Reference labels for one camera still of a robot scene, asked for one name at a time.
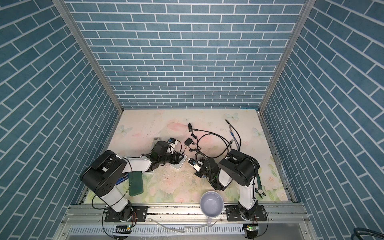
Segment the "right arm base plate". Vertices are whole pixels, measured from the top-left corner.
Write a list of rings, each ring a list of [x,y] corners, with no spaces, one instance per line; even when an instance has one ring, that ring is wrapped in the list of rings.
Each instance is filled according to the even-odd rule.
[[[227,221],[266,221],[267,212],[263,205],[255,204],[250,210],[247,210],[240,204],[238,205],[226,205],[224,210],[227,215]]]

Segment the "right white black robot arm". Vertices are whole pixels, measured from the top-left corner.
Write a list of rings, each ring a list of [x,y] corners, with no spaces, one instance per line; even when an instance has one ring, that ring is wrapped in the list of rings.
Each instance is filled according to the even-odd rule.
[[[256,194],[262,191],[260,164],[253,157],[231,150],[219,163],[198,152],[189,164],[199,178],[206,177],[214,190],[224,191],[232,182],[239,186],[239,205],[246,211],[257,204]]]

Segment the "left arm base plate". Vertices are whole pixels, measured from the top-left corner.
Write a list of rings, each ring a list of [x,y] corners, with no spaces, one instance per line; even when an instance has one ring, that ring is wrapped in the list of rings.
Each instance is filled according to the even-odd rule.
[[[147,206],[128,205],[121,212],[116,212],[112,208],[108,207],[104,210],[104,220],[107,223],[145,222],[147,213]]]

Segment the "white network switch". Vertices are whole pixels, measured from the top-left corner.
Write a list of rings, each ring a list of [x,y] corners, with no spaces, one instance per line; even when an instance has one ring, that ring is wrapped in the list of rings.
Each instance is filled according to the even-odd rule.
[[[182,167],[182,165],[184,164],[184,162],[186,161],[186,159],[187,159],[187,156],[186,156],[186,155],[176,153],[176,159],[175,159],[175,160],[172,160],[172,161],[169,163],[169,165],[170,165],[172,168],[174,168],[174,169],[176,169],[176,170],[179,170],[179,169]]]

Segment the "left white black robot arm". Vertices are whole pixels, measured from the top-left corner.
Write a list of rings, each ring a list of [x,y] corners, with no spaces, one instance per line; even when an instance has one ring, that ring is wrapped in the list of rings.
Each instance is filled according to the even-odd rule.
[[[139,157],[121,157],[108,150],[83,171],[80,180],[115,213],[125,214],[127,218],[131,213],[131,203],[117,188],[122,175],[152,172],[163,164],[178,165],[186,159],[186,155],[166,141],[156,142],[148,154]]]

